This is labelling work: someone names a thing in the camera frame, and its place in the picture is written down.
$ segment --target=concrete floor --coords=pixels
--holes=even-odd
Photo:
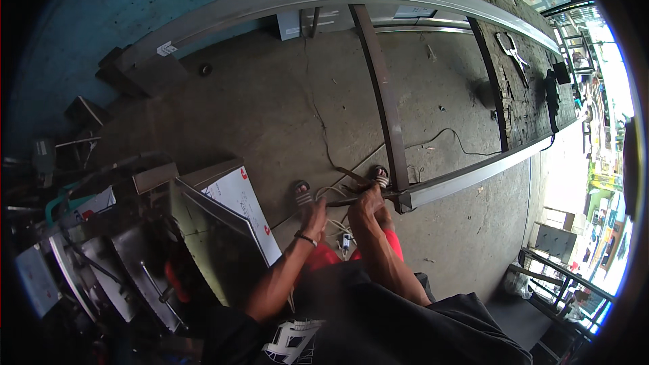
[[[472,92],[487,79],[472,35],[383,33],[379,39],[399,102],[406,144],[426,141],[451,127],[468,152],[499,150],[497,123]],[[435,61],[428,58],[427,46]],[[337,165],[352,168],[383,142],[369,73],[352,31],[286,42],[254,31],[181,62],[190,71],[190,79],[180,90],[113,106],[116,118],[102,130],[94,157],[107,163],[142,151],[163,150],[183,174],[242,156],[281,248],[288,245],[298,226],[295,218],[282,223],[296,210],[291,183],[305,179],[318,189],[341,176],[327,160],[314,104],[327,125],[330,154]],[[203,62],[214,67],[208,77],[197,74]],[[426,147],[434,150],[415,147],[406,152],[408,163],[415,166],[411,181],[430,179],[484,158],[463,154],[449,131]],[[533,216],[526,220],[528,209],[535,215],[543,205],[545,158],[535,157],[531,164],[524,161],[407,215],[394,215],[405,262],[414,272],[429,275],[437,298],[469,292],[483,299],[491,295],[529,237]],[[384,150],[360,167],[359,173],[366,174],[376,163],[387,166]],[[345,211],[331,209],[329,214],[340,220]],[[335,239],[329,241],[335,247]]]

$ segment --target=forearm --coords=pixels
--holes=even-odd
[[[291,287],[312,251],[313,244],[309,241],[294,239],[253,290],[245,308],[246,314],[258,323],[264,323],[278,314],[286,304]]]
[[[351,212],[349,224],[370,279],[413,303],[429,305],[424,288],[390,247],[374,215]]]

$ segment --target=hand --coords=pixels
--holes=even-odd
[[[349,215],[365,213],[366,215],[374,215],[380,208],[385,206],[383,196],[381,196],[381,188],[378,183],[374,183],[372,187],[364,191],[363,194],[356,200],[356,202],[349,207]]]
[[[327,199],[320,198],[315,203],[309,203],[303,208],[300,232],[316,242],[320,242],[320,238],[327,226],[326,204]]]

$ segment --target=pliers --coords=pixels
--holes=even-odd
[[[530,84],[528,83],[527,77],[525,77],[525,71],[523,69],[523,65],[530,66],[527,62],[521,58],[519,55],[519,51],[516,49],[516,44],[514,43],[514,39],[509,35],[509,33],[505,32],[507,37],[509,37],[509,42],[511,43],[511,50],[508,50],[505,48],[505,45],[502,43],[502,40],[500,39],[500,32],[496,33],[496,39],[498,40],[498,43],[500,44],[500,47],[502,48],[503,51],[510,57],[514,58],[514,63],[516,64],[516,69],[519,71],[519,75],[521,76],[521,79],[523,80],[523,84],[525,85],[525,89],[530,88]]]

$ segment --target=printed logo on shirt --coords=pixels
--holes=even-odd
[[[278,364],[312,364],[315,332],[324,323],[324,320],[287,320],[277,326],[272,342],[265,344],[262,351]]]

